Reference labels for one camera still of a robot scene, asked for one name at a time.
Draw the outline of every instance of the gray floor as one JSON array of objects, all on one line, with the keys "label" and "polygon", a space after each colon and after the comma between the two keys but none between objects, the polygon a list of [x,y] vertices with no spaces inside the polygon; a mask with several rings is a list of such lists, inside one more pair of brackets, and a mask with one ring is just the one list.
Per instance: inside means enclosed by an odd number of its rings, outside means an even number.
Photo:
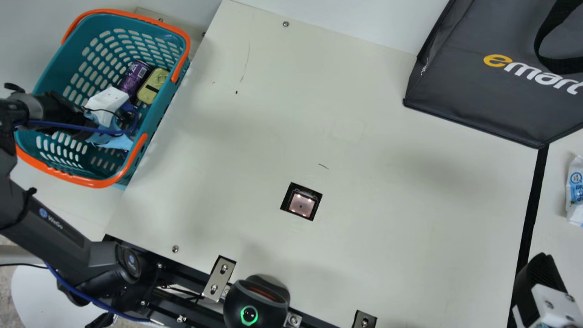
[{"label": "gray floor", "polygon": [[[0,245],[12,245],[12,242],[10,242],[4,236],[0,236]],[[20,320],[20,317],[18,317],[18,313],[16,312],[16,308],[14,307],[14,303],[12,302],[12,295],[10,294],[10,282],[12,281],[12,274],[14,273],[15,270],[16,267],[0,267],[0,327],[36,328],[24,326],[24,324]],[[144,328],[145,325],[119,318],[115,323],[114,327]]]}]

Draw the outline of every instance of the barcode scanner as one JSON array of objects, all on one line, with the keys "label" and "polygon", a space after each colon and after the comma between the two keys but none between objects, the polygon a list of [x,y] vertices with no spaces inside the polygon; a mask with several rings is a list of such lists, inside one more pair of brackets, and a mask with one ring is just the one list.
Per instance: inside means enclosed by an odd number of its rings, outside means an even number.
[{"label": "barcode scanner", "polygon": [[269,277],[252,275],[235,282],[225,297],[227,328],[277,328],[287,318],[290,293]]}]

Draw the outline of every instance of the blue cable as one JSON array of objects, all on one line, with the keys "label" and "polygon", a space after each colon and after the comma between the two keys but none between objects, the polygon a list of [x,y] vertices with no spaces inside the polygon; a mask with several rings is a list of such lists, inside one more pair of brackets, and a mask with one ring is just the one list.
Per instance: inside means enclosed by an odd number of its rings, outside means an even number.
[{"label": "blue cable", "polygon": [[98,299],[95,299],[95,298],[92,298],[90,296],[87,296],[87,295],[83,294],[82,292],[76,290],[73,286],[69,285],[69,283],[66,282],[63,279],[63,277],[61,277],[61,275],[57,273],[57,271],[55,270],[55,268],[51,267],[48,263],[45,263],[45,265],[47,266],[48,270],[55,276],[55,278],[57,279],[57,281],[61,283],[61,285],[65,286],[65,288],[68,289],[71,293],[73,293],[73,294],[81,297],[82,299],[84,299],[84,300],[86,300],[88,302],[91,302],[91,303],[99,306],[100,308],[108,311],[108,312],[111,312],[111,313],[113,313],[115,315],[118,315],[120,317],[126,318],[128,320],[137,321],[137,322],[150,322],[149,319],[141,319],[141,318],[138,318],[138,317],[133,317],[133,316],[128,316],[126,314],[123,314],[123,313],[121,313],[121,312],[113,309],[109,305],[103,303],[102,301],[99,301]]}]

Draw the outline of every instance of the orange basket handle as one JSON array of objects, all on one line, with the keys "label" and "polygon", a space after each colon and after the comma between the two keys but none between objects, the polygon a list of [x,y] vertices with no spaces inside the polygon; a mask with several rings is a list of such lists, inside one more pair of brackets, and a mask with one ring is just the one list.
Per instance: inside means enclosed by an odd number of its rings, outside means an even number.
[{"label": "orange basket handle", "polygon": [[79,22],[81,20],[83,20],[83,18],[85,18],[89,15],[92,15],[94,13],[110,13],[113,15],[118,15],[118,16],[123,16],[123,17],[141,20],[141,21],[144,21],[146,23],[154,24],[154,25],[159,26],[163,29],[166,29],[168,31],[171,31],[171,32],[174,32],[174,33],[180,35],[184,39],[184,41],[186,42],[186,47],[184,48],[184,52],[182,54],[182,57],[180,57],[180,60],[178,61],[178,64],[176,65],[176,70],[174,70],[174,73],[172,74],[172,77],[170,79],[174,83],[176,83],[178,81],[178,76],[180,75],[180,71],[182,70],[182,66],[184,65],[184,62],[186,61],[186,58],[188,57],[188,53],[190,52],[190,37],[188,37],[188,34],[186,34],[185,31],[177,28],[176,26],[172,26],[168,23],[161,22],[157,19],[138,15],[138,14],[135,14],[132,12],[119,11],[117,9],[94,9],[92,11],[82,13],[81,15],[79,15],[79,17],[77,17],[73,21],[73,23],[71,23],[71,26],[69,26],[69,29],[65,33],[65,36],[61,40],[61,44],[65,43],[65,41],[67,40],[69,35],[73,32],[73,30],[75,30],[75,28],[77,27]]},{"label": "orange basket handle", "polygon": [[106,180],[95,180],[95,179],[90,179],[88,177],[70,175],[69,173],[59,171],[55,168],[52,168],[52,167],[46,165],[45,163],[41,162],[40,160],[30,156],[29,154],[25,153],[20,148],[20,146],[18,146],[18,143],[16,143],[16,154],[18,155],[18,157],[20,159],[22,159],[26,163],[30,164],[32,167],[34,167],[34,168],[36,168],[44,173],[47,173],[49,175],[55,176],[61,180],[65,180],[67,182],[79,184],[79,185],[85,186],[85,187],[105,188],[105,187],[109,187],[112,184],[119,181],[128,172],[129,168],[131,168],[131,166],[134,164],[134,160],[136,159],[138,153],[142,149],[142,146],[146,143],[146,140],[147,140],[147,133],[144,133],[144,134],[142,134],[140,139],[134,145],[134,150],[132,151],[131,154],[129,154],[129,158],[125,162],[124,167],[121,168],[121,170],[116,175],[114,175],[113,177],[106,179]]}]

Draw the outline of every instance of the white tabletop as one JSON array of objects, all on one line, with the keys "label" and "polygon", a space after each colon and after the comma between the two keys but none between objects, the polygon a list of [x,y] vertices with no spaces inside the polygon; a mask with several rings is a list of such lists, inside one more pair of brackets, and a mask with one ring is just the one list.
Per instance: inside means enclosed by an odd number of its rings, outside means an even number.
[{"label": "white tabletop", "polygon": [[583,228],[569,224],[565,210],[568,167],[576,155],[583,155],[583,131],[575,132],[549,146],[530,257],[540,252],[552,255],[569,294],[581,307]]},{"label": "white tabletop", "polygon": [[414,61],[223,1],[106,232],[341,327],[504,326],[537,153],[404,108]]}]

